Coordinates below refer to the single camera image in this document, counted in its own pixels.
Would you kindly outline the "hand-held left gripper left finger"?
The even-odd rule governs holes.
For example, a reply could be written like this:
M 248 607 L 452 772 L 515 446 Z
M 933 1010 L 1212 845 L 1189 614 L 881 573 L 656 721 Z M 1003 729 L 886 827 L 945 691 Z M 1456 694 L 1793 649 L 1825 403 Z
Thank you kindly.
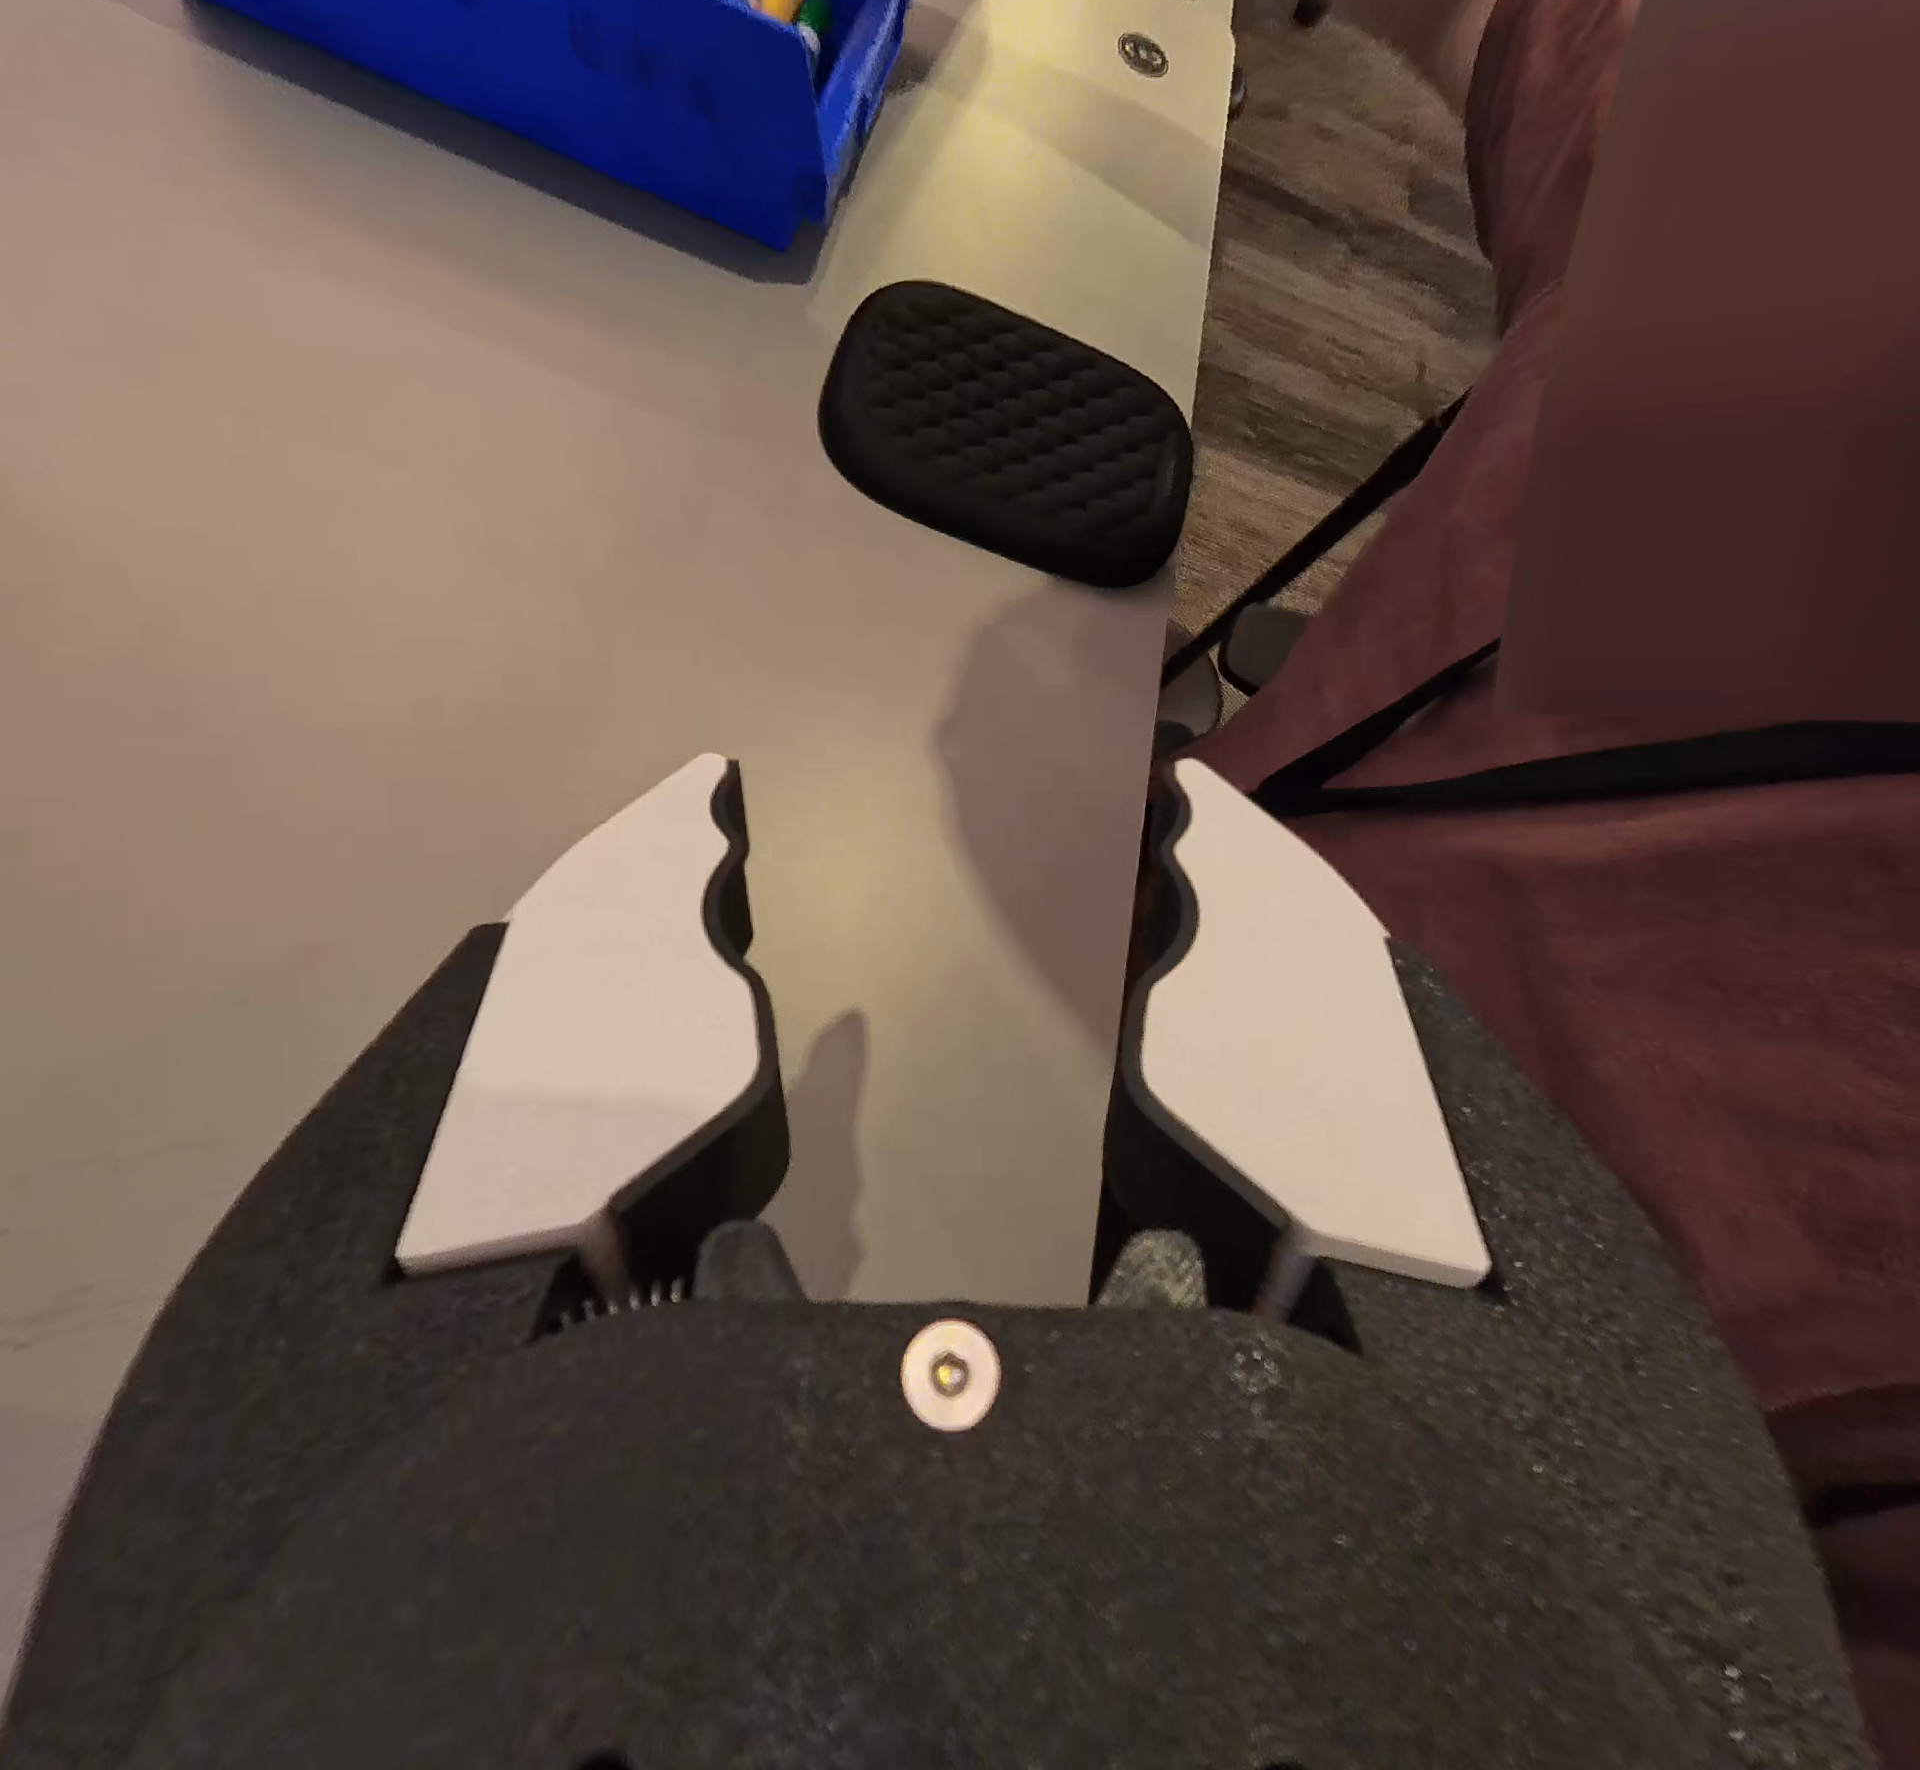
M 790 1156 L 751 964 L 739 762 L 704 753 L 515 903 L 397 1236 L 406 1278 L 562 1256 L 594 1294 L 693 1288 Z

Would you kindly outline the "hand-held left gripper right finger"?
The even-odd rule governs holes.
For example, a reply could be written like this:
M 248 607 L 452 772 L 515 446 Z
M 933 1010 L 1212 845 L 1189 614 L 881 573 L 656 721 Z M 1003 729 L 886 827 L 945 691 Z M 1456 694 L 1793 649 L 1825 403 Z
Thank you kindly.
M 1114 1205 L 1199 1246 L 1212 1301 L 1286 1318 L 1319 1266 L 1495 1278 L 1389 933 L 1203 762 L 1156 811 L 1114 1086 Z

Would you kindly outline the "blue plastic bin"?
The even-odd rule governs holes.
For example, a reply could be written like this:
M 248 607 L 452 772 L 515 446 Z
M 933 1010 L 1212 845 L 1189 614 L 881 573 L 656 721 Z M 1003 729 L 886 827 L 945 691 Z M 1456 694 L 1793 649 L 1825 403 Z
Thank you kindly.
M 913 0 L 205 0 L 770 250 L 827 227 Z

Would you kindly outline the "black chair base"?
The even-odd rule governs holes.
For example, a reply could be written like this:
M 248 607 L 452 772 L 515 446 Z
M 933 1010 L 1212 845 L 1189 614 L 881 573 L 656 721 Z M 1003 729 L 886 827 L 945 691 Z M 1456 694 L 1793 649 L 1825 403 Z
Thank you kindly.
M 1466 404 L 1469 398 L 1460 397 L 1416 427 L 1201 630 L 1168 625 L 1155 727 L 1156 757 L 1171 757 L 1212 737 L 1229 715 L 1229 692 L 1250 699 L 1275 679 L 1311 622 L 1307 612 L 1284 603 L 1284 592 L 1421 477 Z

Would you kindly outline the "black textured wrist pad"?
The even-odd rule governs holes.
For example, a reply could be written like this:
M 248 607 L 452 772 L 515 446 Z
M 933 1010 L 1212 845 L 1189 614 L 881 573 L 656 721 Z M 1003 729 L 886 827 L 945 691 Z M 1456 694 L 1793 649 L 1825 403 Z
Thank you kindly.
M 935 280 L 868 295 L 824 376 L 832 469 L 909 523 L 1094 590 L 1150 582 L 1189 519 L 1189 414 L 1141 369 Z

